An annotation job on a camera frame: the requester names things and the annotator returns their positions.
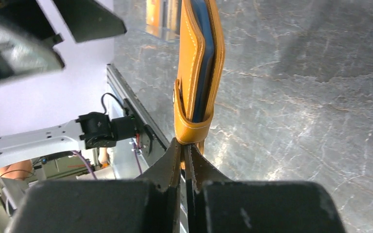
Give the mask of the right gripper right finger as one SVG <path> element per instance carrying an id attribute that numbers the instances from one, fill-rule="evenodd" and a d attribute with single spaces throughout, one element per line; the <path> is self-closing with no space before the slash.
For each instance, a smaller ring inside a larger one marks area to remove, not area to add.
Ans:
<path id="1" fill-rule="evenodd" d="M 328 192 L 308 181 L 232 181 L 185 147 L 191 233 L 343 233 Z"/>

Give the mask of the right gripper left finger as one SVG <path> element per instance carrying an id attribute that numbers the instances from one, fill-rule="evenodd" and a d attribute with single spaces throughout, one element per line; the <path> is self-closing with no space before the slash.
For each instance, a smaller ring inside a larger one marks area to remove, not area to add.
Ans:
<path id="1" fill-rule="evenodd" d="M 132 180 L 45 181 L 30 188 L 9 233 L 177 233 L 181 145 Z"/>

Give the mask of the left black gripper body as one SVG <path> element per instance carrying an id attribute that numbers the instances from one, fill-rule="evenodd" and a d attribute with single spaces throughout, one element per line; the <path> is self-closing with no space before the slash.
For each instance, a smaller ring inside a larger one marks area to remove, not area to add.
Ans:
<path id="1" fill-rule="evenodd" d="M 56 0 L 54 5 L 77 43 L 127 32 L 124 21 L 95 0 Z M 55 50 L 62 42 L 37 1 L 0 0 L 0 84 L 64 69 Z"/>

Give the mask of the orange leather card holder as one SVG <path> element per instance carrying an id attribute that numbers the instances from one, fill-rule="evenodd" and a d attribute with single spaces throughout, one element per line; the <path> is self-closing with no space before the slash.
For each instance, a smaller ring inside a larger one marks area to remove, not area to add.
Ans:
<path id="1" fill-rule="evenodd" d="M 200 143 L 207 137 L 225 60 L 225 41 L 216 2 L 206 0 L 204 4 L 215 42 L 215 63 L 210 70 L 209 99 L 204 108 L 204 117 L 197 123 L 192 121 L 192 117 L 198 105 L 198 78 L 206 43 L 194 17 L 191 2 L 184 0 L 181 4 L 179 64 L 174 86 L 174 127 L 177 141 L 183 145 Z"/>

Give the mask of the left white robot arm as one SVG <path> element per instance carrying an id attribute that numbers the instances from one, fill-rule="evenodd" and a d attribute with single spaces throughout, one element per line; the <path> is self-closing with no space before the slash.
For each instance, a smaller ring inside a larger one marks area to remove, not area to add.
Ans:
<path id="1" fill-rule="evenodd" d="M 0 1 L 0 168 L 145 130 L 127 99 L 122 117 L 95 112 L 112 38 L 126 31 L 110 0 Z"/>

